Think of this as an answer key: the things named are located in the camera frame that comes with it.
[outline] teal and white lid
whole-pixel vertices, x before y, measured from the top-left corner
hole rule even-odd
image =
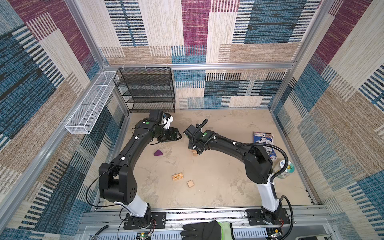
[[[284,164],[285,164],[285,160],[281,160],[280,161],[280,168],[283,168]],[[293,163],[291,163],[291,161],[288,161],[288,167],[284,172],[293,173],[294,170],[295,170],[295,166],[293,165]]]

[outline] robotic arm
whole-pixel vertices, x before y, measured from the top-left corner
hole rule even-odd
[[[190,125],[183,132],[189,138],[189,149],[196,150],[198,154],[202,154],[204,150],[216,150],[240,160],[245,165],[247,177],[257,184],[262,198],[262,211],[259,212],[259,216],[254,216],[255,222],[258,217],[266,224],[279,224],[280,218],[289,223],[289,219],[285,217],[286,210],[282,208],[281,200],[277,198],[273,182],[273,179],[288,165],[288,157],[284,151],[269,144],[235,142],[211,130],[200,131],[207,122],[208,119],[205,119],[202,124],[196,124],[196,127]],[[272,161],[263,146],[273,147],[283,153],[286,164],[279,172],[273,174]]]
[[[172,120],[169,113],[151,110],[148,118],[136,124],[131,139],[119,155],[99,167],[100,197],[128,210],[133,225],[146,227],[151,220],[151,206],[136,194],[137,183],[133,169],[144,148],[154,138],[159,142],[181,139],[178,129],[169,127]]]

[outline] black glove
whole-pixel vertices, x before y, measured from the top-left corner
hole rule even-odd
[[[184,236],[183,240],[234,239],[232,233],[232,225],[229,223],[220,224],[216,221],[193,223],[184,225],[183,229],[185,231],[180,233],[182,236]]]

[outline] purple triangle block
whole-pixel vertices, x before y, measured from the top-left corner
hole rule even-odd
[[[162,153],[160,150],[157,150],[157,151],[153,154],[153,156],[161,156],[161,155],[163,155],[163,153]]]

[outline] round container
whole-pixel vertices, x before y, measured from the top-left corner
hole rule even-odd
[[[285,160],[281,160],[278,164],[276,164],[276,166],[273,168],[273,171],[274,172],[278,172],[280,171],[280,169],[282,169],[284,167],[284,163],[285,163]],[[286,178],[287,176],[289,176],[291,173],[293,173],[295,171],[295,166],[293,165],[292,162],[288,161],[288,167],[287,169],[282,172],[279,176],[277,176],[278,178],[281,178],[281,179],[284,179]]]

